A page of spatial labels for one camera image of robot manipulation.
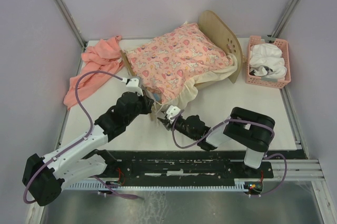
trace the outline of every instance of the white table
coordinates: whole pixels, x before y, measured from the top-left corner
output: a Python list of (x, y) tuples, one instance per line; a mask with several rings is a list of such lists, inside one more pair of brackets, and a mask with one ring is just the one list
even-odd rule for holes
[[(149, 40), (122, 40), (122, 49), (138, 47)], [(98, 41), (90, 41), (93, 46)], [(242, 51), (246, 54), (248, 39), (239, 38)], [(123, 68), (118, 74), (127, 77), (127, 71)], [(212, 127), (228, 117), (234, 107), (242, 107), (272, 117), (275, 122), (275, 138), (270, 145), (270, 150), (296, 150), (295, 140), (291, 131), (288, 117), (283, 105), (281, 93), (278, 89), (249, 85), (245, 83), (245, 70), (238, 77), (235, 84), (225, 79), (199, 91), (195, 100), (190, 102), (183, 114), (199, 115), (207, 126)], [(106, 110), (115, 105), (117, 99), (126, 90), (125, 84), (115, 78), (111, 78), (96, 93), (83, 101), (93, 120)], [(89, 127), (88, 120), (79, 105), (71, 108), (61, 146), (82, 134)], [(176, 132), (178, 143), (185, 146), (193, 141)], [(172, 133), (163, 125), (150, 121), (149, 115), (138, 116), (122, 133), (108, 144), (101, 147), (107, 150), (139, 150), (139, 151), (174, 151), (178, 149), (172, 140)], [(245, 150), (246, 148), (236, 141), (229, 141), (218, 150)], [(194, 146), (187, 150), (201, 150)]]

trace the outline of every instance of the crumpled pink fabric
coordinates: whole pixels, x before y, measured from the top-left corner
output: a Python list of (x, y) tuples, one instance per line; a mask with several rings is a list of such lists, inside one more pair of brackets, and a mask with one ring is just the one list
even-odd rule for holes
[[(118, 45), (121, 39), (121, 36), (112, 37), (109, 40), (101, 39), (95, 46), (88, 47), (86, 52), (82, 53), (82, 60), (86, 62), (86, 65), (79, 75), (70, 78), (69, 91), (64, 97), (63, 103), (68, 109), (77, 104), (75, 85), (82, 75), (93, 70), (103, 70), (115, 74), (123, 68), (121, 48)], [(78, 86), (80, 101), (95, 93), (110, 78), (110, 75), (102, 73), (90, 74), (84, 77)]]

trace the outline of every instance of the patterned fabric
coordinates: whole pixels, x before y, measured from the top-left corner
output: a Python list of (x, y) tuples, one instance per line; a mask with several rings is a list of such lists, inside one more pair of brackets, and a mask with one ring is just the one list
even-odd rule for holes
[(162, 103), (175, 99), (184, 83), (196, 75), (233, 65), (231, 57), (215, 46), (197, 23), (184, 24), (173, 32), (126, 52), (143, 84), (162, 94)]

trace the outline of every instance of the basket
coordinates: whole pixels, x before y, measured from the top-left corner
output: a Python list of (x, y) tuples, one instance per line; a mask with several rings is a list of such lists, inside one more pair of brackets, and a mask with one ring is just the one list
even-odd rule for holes
[(289, 52), (288, 52), (288, 42), (283, 39), (264, 37), (265, 41), (270, 40), (274, 41), (274, 45), (282, 51), (282, 57), (284, 58), (284, 66), (287, 68), (286, 75), (284, 80), (272, 79), (266, 77), (257, 77), (249, 74), (250, 71), (250, 57), (251, 57), (251, 47), (255, 44), (264, 44), (265, 41), (261, 40), (261, 36), (251, 36), (248, 43), (248, 60), (247, 60), (247, 69), (246, 69), (246, 83), (258, 86), (268, 86), (273, 88), (281, 89), (286, 84), (291, 81), (290, 77), (290, 64), (289, 64)]

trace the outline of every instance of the gray floor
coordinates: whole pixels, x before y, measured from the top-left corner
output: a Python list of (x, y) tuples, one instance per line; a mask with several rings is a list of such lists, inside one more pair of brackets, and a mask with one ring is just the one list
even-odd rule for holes
[[(265, 182), (265, 190), (275, 183)], [(286, 182), (273, 194), (249, 199), (238, 192), (133, 192), (125, 200), (89, 191), (64, 191), (43, 224), (323, 224), (310, 182)]]

